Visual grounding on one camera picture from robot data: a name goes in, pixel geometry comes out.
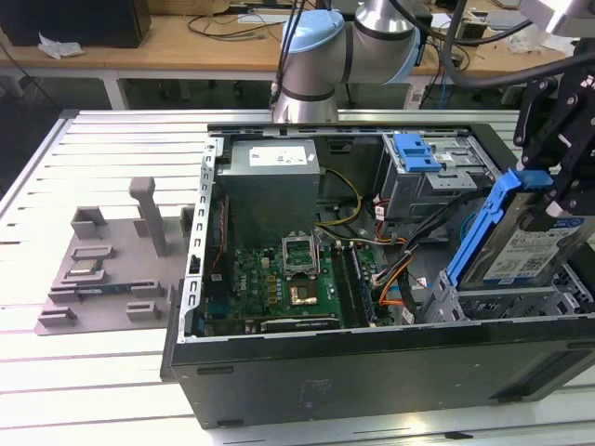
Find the yellow wire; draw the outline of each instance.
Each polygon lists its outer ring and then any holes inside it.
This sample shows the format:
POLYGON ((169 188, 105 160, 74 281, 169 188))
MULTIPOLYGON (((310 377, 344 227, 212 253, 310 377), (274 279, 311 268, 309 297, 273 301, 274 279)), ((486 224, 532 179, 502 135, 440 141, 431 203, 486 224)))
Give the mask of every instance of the yellow wire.
POLYGON ((353 190, 353 193, 355 193, 355 196, 357 197, 357 207, 355 208, 355 211, 353 211, 353 214, 351 214, 350 216, 341 218, 340 220, 321 221, 319 223, 316 223, 316 226, 344 225, 345 223, 351 222, 352 220, 357 218, 358 215, 360 215, 360 211, 362 210, 362 197, 360 196, 360 192, 358 192, 357 189, 355 189, 355 186, 353 186, 353 183, 351 183, 351 181, 349 181, 346 177, 341 175, 337 170, 329 169, 328 167, 326 167, 325 169, 337 175, 339 178, 345 181, 345 184, 347 184, 351 188, 351 190, 353 190))

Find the wooden desk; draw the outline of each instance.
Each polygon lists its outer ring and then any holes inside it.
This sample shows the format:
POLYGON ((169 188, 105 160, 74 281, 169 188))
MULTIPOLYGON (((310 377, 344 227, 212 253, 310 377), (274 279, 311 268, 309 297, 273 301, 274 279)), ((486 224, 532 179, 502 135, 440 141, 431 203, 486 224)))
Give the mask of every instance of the wooden desk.
MULTIPOLYGON (((471 5, 478 9, 496 8, 485 0, 472 1, 471 5)), ((281 25, 271 26, 271 33, 257 31, 258 40, 230 43, 189 32, 188 20, 181 16, 154 16, 144 42, 134 49, 85 47, 83 56, 62 60, 52 59, 36 47, 8 45, 7 49, 32 76, 99 78, 115 110, 127 108, 123 79, 270 81, 274 78, 280 51, 280 44, 275 38, 281 38, 281 25)), ((206 19, 198 20, 195 26, 202 30, 206 19)), ((237 22, 226 25, 212 23, 208 31, 231 33, 255 26, 237 22)), ((471 63, 467 73, 473 76, 516 72, 563 58, 562 53, 545 48, 534 54, 514 55, 506 48, 506 42, 471 48, 468 52, 471 63)), ((423 93, 431 82, 437 67, 435 51, 427 48, 421 66, 416 67, 410 77, 410 108, 418 108, 419 92, 423 93)), ((5 76, 5 84, 10 78, 21 76, 4 54, 0 54, 0 76, 5 76)))

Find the metal slotted surface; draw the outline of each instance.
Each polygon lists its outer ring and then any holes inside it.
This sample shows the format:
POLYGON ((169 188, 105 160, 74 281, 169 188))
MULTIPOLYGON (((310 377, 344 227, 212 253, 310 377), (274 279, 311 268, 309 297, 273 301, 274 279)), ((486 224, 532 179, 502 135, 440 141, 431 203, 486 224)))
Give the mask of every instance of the metal slotted surface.
MULTIPOLYGON (((488 123, 511 146, 508 111, 349 111, 352 121, 488 123)), ((79 205, 138 216, 134 176, 154 176, 162 215, 194 203, 206 124, 268 122, 264 111, 101 111, 61 119, 0 203, 0 444, 590 444, 595 370, 539 403, 204 432, 178 385, 159 379, 165 330, 38 337, 33 327, 79 205)))

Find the power cable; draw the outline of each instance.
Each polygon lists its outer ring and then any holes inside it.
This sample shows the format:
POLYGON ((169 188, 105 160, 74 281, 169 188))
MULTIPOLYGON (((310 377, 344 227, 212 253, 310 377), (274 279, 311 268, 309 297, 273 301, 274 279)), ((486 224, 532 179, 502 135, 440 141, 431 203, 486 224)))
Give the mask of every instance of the power cable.
POLYGON ((7 48, 4 46, 4 44, 2 42, 0 42, 0 47, 2 47, 2 50, 7 55, 7 57, 10 59, 10 61, 12 62, 12 64, 15 67, 17 67, 19 69, 19 71, 22 72, 23 75, 27 79, 29 79, 29 82, 31 82, 33 85, 35 85, 37 87, 37 89, 39 91, 41 91, 42 94, 46 97, 46 99, 49 100, 54 107, 56 107, 56 109, 58 109, 59 111, 62 111, 62 107, 58 104, 58 102, 56 102, 51 96, 49 96, 48 93, 45 91, 45 89, 43 87, 41 87, 41 85, 39 85, 37 83, 37 81, 35 81, 35 79, 33 77, 31 77, 31 75, 28 74, 25 71, 25 69, 20 66, 20 64, 10 55, 10 53, 7 50, 7 48))

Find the paper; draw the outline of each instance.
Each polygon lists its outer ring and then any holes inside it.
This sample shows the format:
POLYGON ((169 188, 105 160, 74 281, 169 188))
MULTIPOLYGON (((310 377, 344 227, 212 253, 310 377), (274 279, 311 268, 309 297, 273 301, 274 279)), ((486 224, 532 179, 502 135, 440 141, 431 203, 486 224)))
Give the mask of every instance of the paper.
POLYGON ((431 27, 447 30, 448 26, 446 25, 451 21, 452 19, 448 14, 445 14, 443 12, 437 12, 435 14, 432 14, 431 27))
POLYGON ((41 42, 37 47, 54 59, 68 58, 72 56, 79 56, 85 54, 83 48, 76 42, 69 42, 63 44, 62 42, 54 42, 45 38, 39 33, 39 41, 41 42))
POLYGON ((570 58, 575 53, 575 46, 572 43, 576 40, 578 39, 574 37, 560 37, 559 35, 549 34, 541 45, 545 48, 560 51, 564 56, 570 58))

